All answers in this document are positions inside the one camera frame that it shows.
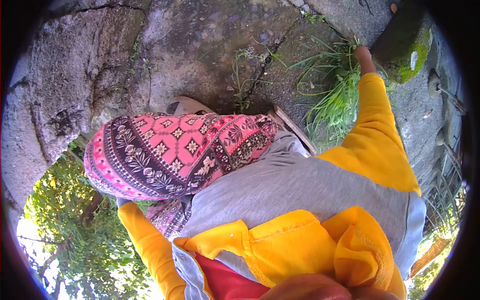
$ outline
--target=wooden plank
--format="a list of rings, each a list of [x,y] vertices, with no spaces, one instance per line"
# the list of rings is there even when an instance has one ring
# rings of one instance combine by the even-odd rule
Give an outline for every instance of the wooden plank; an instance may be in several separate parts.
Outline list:
[[[310,139],[303,133],[300,128],[286,115],[283,110],[277,105],[274,106],[275,113],[285,122],[285,124],[293,130],[293,132],[301,139],[301,141],[307,146],[311,155],[317,155],[317,150],[315,146],[310,141]]]

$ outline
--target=leaf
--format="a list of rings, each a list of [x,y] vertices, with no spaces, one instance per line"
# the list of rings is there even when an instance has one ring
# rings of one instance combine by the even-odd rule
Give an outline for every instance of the leaf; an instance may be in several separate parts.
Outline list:
[[[125,259],[125,258],[130,258],[130,257],[132,257],[132,256],[133,256],[133,253],[126,253],[126,254],[124,254],[121,258],[122,258],[122,259]]]

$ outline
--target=red fabric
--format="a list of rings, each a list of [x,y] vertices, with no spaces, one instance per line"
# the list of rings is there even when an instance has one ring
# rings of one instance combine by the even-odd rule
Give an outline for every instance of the red fabric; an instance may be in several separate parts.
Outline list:
[[[215,300],[258,299],[270,290],[217,260],[208,259],[198,253],[195,259],[205,274]]]

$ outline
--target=crack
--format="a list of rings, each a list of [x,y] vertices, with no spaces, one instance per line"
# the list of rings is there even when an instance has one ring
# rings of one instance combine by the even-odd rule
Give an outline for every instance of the crack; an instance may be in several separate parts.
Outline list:
[[[101,5],[101,6],[96,6],[96,7],[90,7],[90,8],[84,8],[84,9],[66,9],[66,8],[63,8],[63,9],[60,9],[60,10],[57,10],[57,11],[50,11],[49,12],[49,17],[48,19],[50,20],[53,20],[53,19],[58,19],[58,18],[61,18],[63,16],[68,16],[68,15],[73,15],[73,14],[76,14],[76,13],[79,13],[79,12],[87,12],[87,11],[96,11],[96,10],[101,10],[101,9],[104,9],[104,8],[117,8],[117,7],[123,7],[123,8],[129,8],[129,9],[133,9],[133,10],[140,10],[140,11],[146,11],[150,8],[150,5],[147,9],[142,9],[141,7],[135,7],[135,6],[130,6],[130,5],[123,5],[123,4],[105,4],[105,5]]]
[[[35,135],[36,135],[36,140],[38,141],[38,145],[40,146],[40,152],[42,153],[42,156],[43,156],[43,159],[46,161],[46,163],[51,166],[53,165],[53,162],[50,161],[50,159],[48,159],[48,152],[47,150],[45,149],[45,146],[44,146],[44,141],[42,139],[42,132],[37,124],[37,121],[35,119],[35,111],[33,109],[33,104],[31,103],[29,105],[29,110],[30,110],[30,117],[31,117],[31,121],[32,121],[32,124],[33,124],[33,127],[34,127],[34,130],[35,130]]]
[[[148,79],[150,80],[150,84],[148,85],[148,109],[150,110],[150,97],[152,95],[152,74],[150,73],[150,69],[147,69],[148,71]]]
[[[276,54],[276,52],[278,51],[278,49],[280,48],[280,46],[282,45],[282,43],[285,41],[286,37],[288,36],[288,34],[290,33],[290,31],[295,27],[297,26],[298,24],[300,23],[300,19],[297,17],[295,19],[294,22],[292,22],[292,24],[290,25],[290,27],[287,29],[287,31],[285,32],[285,34],[280,38],[280,42],[278,44],[275,44],[275,47],[273,47],[272,49],[270,49],[270,51],[273,53],[273,54]],[[252,84],[252,87],[247,91],[247,97],[249,97],[254,89],[257,87],[257,84],[259,83],[259,81],[256,81],[256,80],[261,80],[263,74],[265,73],[265,68],[267,67],[267,65],[272,61],[272,56],[269,55],[266,60],[265,60],[265,63],[263,63],[263,67],[262,67],[262,70],[260,71],[260,74],[258,74],[258,76],[255,78],[255,81],[253,82]]]
[[[106,4],[106,5],[102,5],[102,6],[97,6],[97,7],[92,7],[92,8],[85,8],[85,9],[82,9],[82,10],[76,10],[75,12],[86,12],[86,11],[90,11],[90,10],[101,10],[103,8],[117,8],[117,7],[125,7],[125,8],[130,8],[130,9],[133,9],[133,10],[140,10],[140,11],[143,11],[142,8],[140,7],[134,7],[134,6],[130,6],[130,5],[123,5],[123,4]]]

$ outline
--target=clothing seam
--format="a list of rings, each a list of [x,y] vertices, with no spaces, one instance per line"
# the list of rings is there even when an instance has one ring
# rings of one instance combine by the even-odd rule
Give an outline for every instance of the clothing seam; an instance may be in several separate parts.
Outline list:
[[[403,237],[402,237],[402,242],[400,243],[400,246],[398,247],[393,259],[396,259],[396,256],[400,252],[400,249],[403,247],[405,244],[405,236],[407,235],[407,229],[408,229],[408,208],[410,207],[410,193],[408,193],[408,201],[407,201],[407,206],[406,206],[406,211],[405,211],[405,230],[403,231]]]
[[[277,236],[277,235],[280,235],[280,234],[284,234],[284,233],[289,233],[289,232],[292,232],[294,230],[298,230],[298,229],[302,229],[302,228],[305,228],[305,227],[308,227],[308,226],[311,226],[313,225],[315,222],[318,222],[318,220],[309,220],[307,222],[304,222],[304,223],[301,223],[301,224],[298,224],[298,225],[295,225],[293,227],[288,227],[286,229],[281,229],[277,232],[274,232],[268,236],[264,236],[264,237],[261,237],[261,238],[258,238],[258,239],[254,239],[254,240],[251,240],[250,242],[252,243],[256,243],[256,242],[261,242],[263,240],[266,240],[266,239],[269,239],[269,238],[272,238],[274,236]]]

